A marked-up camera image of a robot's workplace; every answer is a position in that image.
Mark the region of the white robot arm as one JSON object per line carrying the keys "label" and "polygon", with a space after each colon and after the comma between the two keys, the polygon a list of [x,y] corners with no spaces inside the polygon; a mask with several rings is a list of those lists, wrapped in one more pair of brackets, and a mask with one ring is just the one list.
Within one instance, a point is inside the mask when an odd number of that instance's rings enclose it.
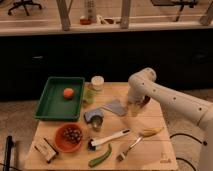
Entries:
{"label": "white robot arm", "polygon": [[197,171],[213,171],[213,102],[159,85],[155,82],[156,77],[152,68],[132,74],[128,79],[128,100],[131,103],[143,102],[148,96],[182,113],[203,129],[206,145],[201,149]]}

